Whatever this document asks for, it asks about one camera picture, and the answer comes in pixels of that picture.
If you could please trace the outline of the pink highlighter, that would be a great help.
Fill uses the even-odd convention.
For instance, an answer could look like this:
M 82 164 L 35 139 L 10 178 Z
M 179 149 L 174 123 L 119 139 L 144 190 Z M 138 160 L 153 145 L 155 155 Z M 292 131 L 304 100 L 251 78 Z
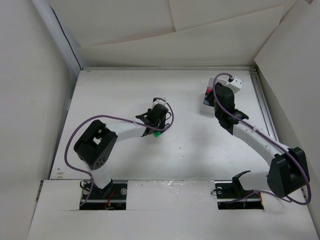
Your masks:
M 206 89 L 206 91 L 205 91 L 205 96 L 208 96 L 211 91 L 212 91 L 212 88 L 207 87 L 207 89 Z

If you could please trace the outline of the green highlighter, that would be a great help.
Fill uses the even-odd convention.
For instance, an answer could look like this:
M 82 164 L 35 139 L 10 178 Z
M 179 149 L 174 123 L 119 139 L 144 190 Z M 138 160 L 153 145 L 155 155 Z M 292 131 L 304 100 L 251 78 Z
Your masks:
M 161 132 L 156 131 L 156 132 L 153 133 L 153 135 L 154 135 L 155 138 L 157 138 L 157 137 L 159 137 L 161 135 Z

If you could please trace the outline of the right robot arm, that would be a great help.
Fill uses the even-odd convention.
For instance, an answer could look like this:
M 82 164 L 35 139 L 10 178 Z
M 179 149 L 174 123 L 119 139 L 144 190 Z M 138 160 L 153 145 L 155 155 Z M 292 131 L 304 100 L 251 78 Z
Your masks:
M 220 82 L 206 93 L 205 101 L 214 108 L 214 116 L 229 134 L 251 147 L 267 163 L 266 172 L 244 170 L 232 177 L 222 189 L 234 202 L 239 202 L 261 192 L 292 202 L 291 193 L 306 187 L 311 201 L 310 175 L 305 152 L 300 147 L 291 148 L 254 126 L 249 117 L 235 107 L 232 88 Z

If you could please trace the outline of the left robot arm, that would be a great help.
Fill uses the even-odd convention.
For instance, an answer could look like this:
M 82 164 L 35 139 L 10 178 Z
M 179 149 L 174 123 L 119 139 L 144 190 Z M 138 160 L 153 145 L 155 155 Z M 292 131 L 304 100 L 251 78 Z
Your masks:
M 137 115 L 134 120 L 106 124 L 95 119 L 90 123 L 75 142 L 73 150 L 88 167 L 92 189 L 98 197 L 107 198 L 113 190 L 113 180 L 104 165 L 115 144 L 131 138 L 162 134 L 170 127 L 166 123 L 167 115 L 173 116 L 164 103 L 156 100 L 146 113 Z

